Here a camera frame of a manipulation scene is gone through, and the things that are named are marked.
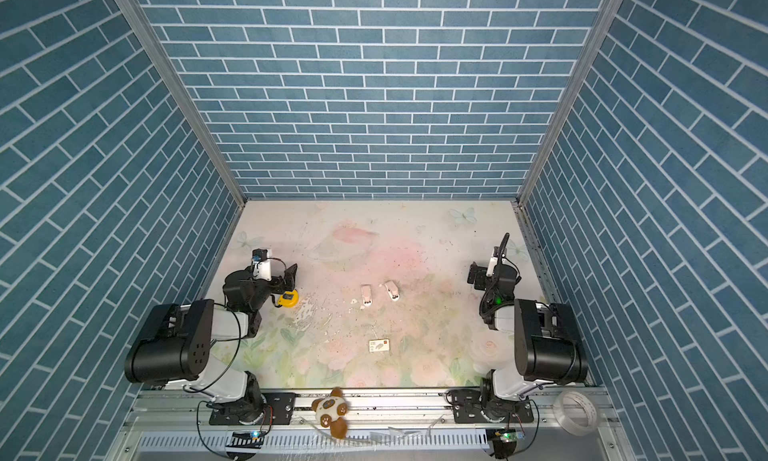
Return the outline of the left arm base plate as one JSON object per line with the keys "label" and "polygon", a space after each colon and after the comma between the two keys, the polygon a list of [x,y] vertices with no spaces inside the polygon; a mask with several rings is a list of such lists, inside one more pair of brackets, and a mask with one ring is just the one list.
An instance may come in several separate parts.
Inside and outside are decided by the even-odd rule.
{"label": "left arm base plate", "polygon": [[292,419],[297,394],[267,392],[254,401],[241,399],[228,403],[208,403],[209,424],[213,426],[288,425]]}

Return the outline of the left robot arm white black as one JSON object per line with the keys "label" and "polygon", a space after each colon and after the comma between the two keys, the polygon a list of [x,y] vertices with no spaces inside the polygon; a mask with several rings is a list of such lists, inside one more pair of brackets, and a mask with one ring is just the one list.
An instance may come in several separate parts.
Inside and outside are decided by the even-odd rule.
{"label": "left robot arm white black", "polygon": [[235,342],[239,350],[257,335],[265,302],[278,307],[277,297],[295,290],[298,265],[285,265],[274,276],[267,272],[271,261],[255,259],[248,268],[227,275],[222,303],[201,299],[152,308],[126,355],[127,380],[153,386],[175,384],[184,392],[203,396],[210,409],[231,424],[259,421],[266,399],[255,375],[220,361],[211,349]]}

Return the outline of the white staple box sleeve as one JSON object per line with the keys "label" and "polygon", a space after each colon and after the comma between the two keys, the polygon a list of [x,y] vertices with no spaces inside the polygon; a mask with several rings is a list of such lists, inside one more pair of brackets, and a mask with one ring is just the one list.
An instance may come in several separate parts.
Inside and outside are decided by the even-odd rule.
{"label": "white staple box sleeve", "polygon": [[368,342],[368,349],[370,353],[388,352],[390,345],[389,339],[373,339]]}

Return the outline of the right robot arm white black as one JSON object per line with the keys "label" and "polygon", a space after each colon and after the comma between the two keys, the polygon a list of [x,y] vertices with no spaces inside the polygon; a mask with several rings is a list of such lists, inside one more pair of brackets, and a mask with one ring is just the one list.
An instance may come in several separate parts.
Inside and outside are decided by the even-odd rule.
{"label": "right robot arm white black", "polygon": [[582,383],[588,357],[572,308],[515,294],[522,280],[517,266],[497,258],[490,266],[471,263],[467,283],[482,293],[478,312],[492,331],[512,335],[512,363],[492,368],[483,379],[482,401],[520,402],[548,385]]}

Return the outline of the yellow tape measure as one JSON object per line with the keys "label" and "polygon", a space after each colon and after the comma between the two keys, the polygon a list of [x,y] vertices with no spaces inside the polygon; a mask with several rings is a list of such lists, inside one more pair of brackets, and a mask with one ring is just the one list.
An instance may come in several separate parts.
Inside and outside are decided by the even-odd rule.
{"label": "yellow tape measure", "polygon": [[277,300],[277,307],[292,308],[298,304],[299,294],[297,290],[282,293]]}

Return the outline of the brown white plush toy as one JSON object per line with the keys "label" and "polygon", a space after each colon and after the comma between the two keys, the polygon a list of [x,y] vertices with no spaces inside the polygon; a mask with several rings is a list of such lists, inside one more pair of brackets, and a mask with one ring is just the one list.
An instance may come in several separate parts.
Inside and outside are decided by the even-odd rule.
{"label": "brown white plush toy", "polygon": [[311,408],[315,413],[316,421],[322,428],[328,429],[333,438],[339,440],[346,438],[348,423],[345,416],[349,411],[349,405],[340,387],[333,388],[328,396],[315,399]]}

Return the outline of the clear tape roll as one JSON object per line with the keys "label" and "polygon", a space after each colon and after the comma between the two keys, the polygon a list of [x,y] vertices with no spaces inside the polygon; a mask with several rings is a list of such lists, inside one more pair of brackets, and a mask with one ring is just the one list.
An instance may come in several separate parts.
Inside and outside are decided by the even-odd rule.
{"label": "clear tape roll", "polygon": [[561,392],[552,411],[562,429],[573,436],[583,437],[595,432],[602,421],[599,407],[589,396],[576,390]]}

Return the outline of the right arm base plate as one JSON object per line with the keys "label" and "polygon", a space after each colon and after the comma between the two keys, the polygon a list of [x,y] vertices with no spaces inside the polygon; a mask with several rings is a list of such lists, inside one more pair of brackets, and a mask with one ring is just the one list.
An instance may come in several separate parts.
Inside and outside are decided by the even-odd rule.
{"label": "right arm base plate", "polygon": [[531,423],[532,406],[525,401],[510,401],[482,392],[479,388],[455,388],[446,391],[444,400],[457,424]]}

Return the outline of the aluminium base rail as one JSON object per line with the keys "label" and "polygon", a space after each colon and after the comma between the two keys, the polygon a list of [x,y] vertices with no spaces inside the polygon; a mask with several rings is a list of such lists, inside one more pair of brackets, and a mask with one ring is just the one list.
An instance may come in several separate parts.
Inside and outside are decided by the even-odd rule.
{"label": "aluminium base rail", "polygon": [[349,389],[347,436],[333,438],[316,421],[311,404],[325,389],[299,389],[288,425],[213,426],[211,411],[180,391],[143,391],[107,454],[109,460],[271,457],[309,460],[315,456],[417,459],[445,452],[488,460],[495,445],[508,442],[514,460],[631,460],[632,453],[613,404],[603,388],[581,388],[599,407],[601,424],[583,437],[567,433],[552,405],[566,390],[548,387],[529,395],[531,423],[457,424],[444,400],[448,388]]}

